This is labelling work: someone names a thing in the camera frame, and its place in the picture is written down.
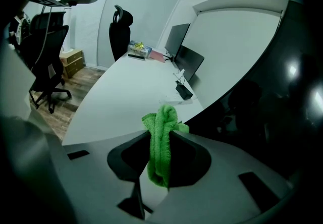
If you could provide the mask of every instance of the curved desk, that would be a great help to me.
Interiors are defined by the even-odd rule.
[[[147,59],[118,59],[97,81],[77,109],[65,135],[63,145],[98,141],[144,130],[141,118],[156,113],[167,101],[175,105],[179,121],[186,122],[203,108],[188,82],[192,93],[183,101],[176,91],[178,69]]]

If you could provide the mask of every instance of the green towel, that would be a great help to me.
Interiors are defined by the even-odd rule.
[[[177,113],[173,106],[162,105],[156,114],[142,118],[151,134],[148,176],[156,185],[169,187],[171,175],[171,148],[169,132],[172,130],[189,132],[189,127],[177,123]]]

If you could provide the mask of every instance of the office chair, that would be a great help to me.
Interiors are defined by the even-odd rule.
[[[130,28],[133,23],[132,15],[123,10],[120,6],[115,5],[117,11],[113,15],[113,22],[110,24],[109,37],[112,54],[117,61],[127,52],[130,42]]]
[[[25,60],[26,65],[29,67],[31,72],[36,76],[36,80],[31,87],[31,90],[42,91],[40,97],[35,101],[31,91],[29,94],[35,107],[38,108],[38,102],[47,96],[48,110],[52,114],[53,108],[50,107],[51,94],[53,92],[66,92],[68,97],[72,97],[71,93],[67,89],[59,89],[56,86],[61,83],[64,85],[62,79],[63,64],[60,60],[59,54],[63,41],[69,30],[68,26],[61,26],[63,21],[58,18],[63,18],[64,13],[60,14],[59,17],[54,14],[54,17],[50,17],[50,23],[48,27],[46,42],[41,52],[43,41],[45,38],[46,29],[43,28],[42,21],[48,20],[48,14],[37,15],[31,22],[31,35],[26,37],[21,44],[21,54]]]

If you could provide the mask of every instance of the wooden floor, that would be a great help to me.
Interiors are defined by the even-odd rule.
[[[71,79],[64,78],[65,85],[59,84],[57,88],[65,88],[71,92],[72,98],[68,98],[66,93],[53,93],[51,96],[54,113],[48,111],[47,97],[38,104],[39,113],[44,117],[46,122],[52,127],[57,136],[62,141],[67,128],[82,100],[102,76],[104,71],[85,67],[77,72]],[[41,92],[32,92],[36,100]]]

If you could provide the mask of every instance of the computer monitor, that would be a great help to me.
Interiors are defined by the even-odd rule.
[[[203,56],[181,45],[175,59],[175,64],[180,71],[182,69],[185,70],[184,77],[189,81],[203,61]]]
[[[176,58],[189,26],[190,24],[182,24],[173,26],[171,29],[165,49],[170,53],[173,59]]]

